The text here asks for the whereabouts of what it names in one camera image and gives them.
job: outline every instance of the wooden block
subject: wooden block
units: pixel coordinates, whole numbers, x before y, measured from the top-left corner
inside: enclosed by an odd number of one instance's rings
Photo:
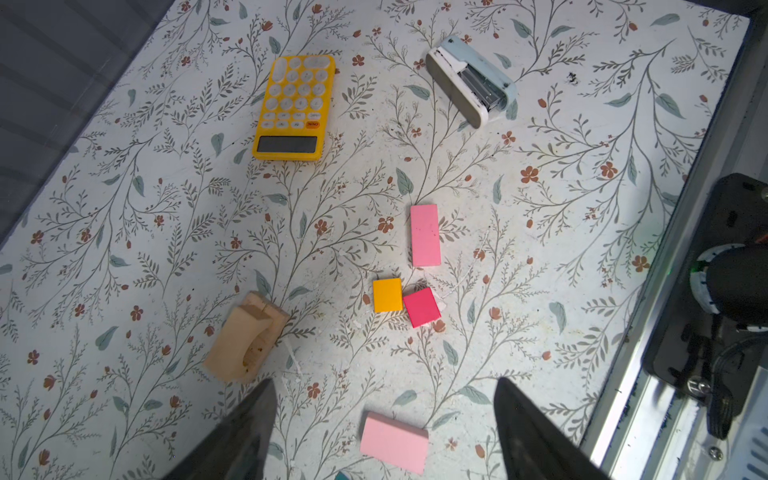
[[[411,246],[413,266],[438,266],[442,262],[437,205],[411,207]]]
[[[419,475],[429,450],[429,433],[370,412],[362,431],[360,453]]]
[[[440,318],[440,310],[437,308],[437,302],[431,288],[412,293],[404,297],[402,301],[408,309],[408,316],[411,317],[413,328]]]
[[[402,282],[399,278],[373,281],[373,311],[376,313],[402,310]]]

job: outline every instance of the floral tablecloth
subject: floral tablecloth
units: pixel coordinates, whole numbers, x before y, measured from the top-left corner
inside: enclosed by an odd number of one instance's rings
[[[267,478],[403,477],[359,454],[366,410],[429,430],[426,476],[501,478],[499,376],[577,442],[746,27],[661,0],[177,2],[0,252],[3,475],[162,477],[252,388],[202,367],[249,290],[291,315]],[[447,35],[517,81],[482,131],[425,70]],[[338,66],[323,158],[256,161],[298,54]],[[430,203],[443,264],[413,269]],[[442,319],[375,315],[393,276]]]

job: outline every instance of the yellow block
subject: yellow block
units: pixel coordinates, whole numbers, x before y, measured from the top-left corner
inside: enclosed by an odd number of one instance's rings
[[[402,310],[402,283],[399,278],[373,282],[373,311],[376,313]]]

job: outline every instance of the screw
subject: screw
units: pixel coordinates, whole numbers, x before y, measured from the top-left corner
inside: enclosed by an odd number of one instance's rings
[[[709,452],[710,458],[713,459],[715,462],[719,462],[723,459],[723,451],[720,450],[717,447],[710,447]]]

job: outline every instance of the red flower print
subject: red flower print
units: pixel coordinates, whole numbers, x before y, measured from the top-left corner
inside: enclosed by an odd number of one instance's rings
[[[523,176],[520,181],[524,184],[530,181],[538,182],[538,168],[533,168],[528,165],[525,170],[520,170],[520,175]]]
[[[318,382],[314,382],[312,386],[306,387],[307,396],[309,396],[311,399],[316,399],[320,394],[319,385],[320,384]]]
[[[612,162],[605,162],[605,165],[600,166],[600,170],[603,171],[603,177],[606,178],[613,178],[615,174],[619,173]]]
[[[632,260],[632,265],[635,266],[635,271],[642,272],[643,269],[649,269],[650,263],[648,263],[648,259],[646,257],[641,257],[640,255],[635,255],[634,260]]]
[[[504,141],[504,145],[509,145],[513,141],[517,140],[516,137],[512,137],[512,132],[508,131],[505,134],[502,134],[502,140]]]
[[[143,309],[140,309],[138,305],[134,305],[134,309],[131,311],[131,319],[135,322],[141,320],[141,314],[144,313]]]
[[[56,377],[49,375],[43,379],[43,388],[49,392],[53,389],[53,385],[56,383]]]
[[[394,230],[395,226],[392,224],[393,221],[395,221],[395,219],[392,217],[379,218],[379,231],[381,231],[382,233],[387,233],[390,230]]]

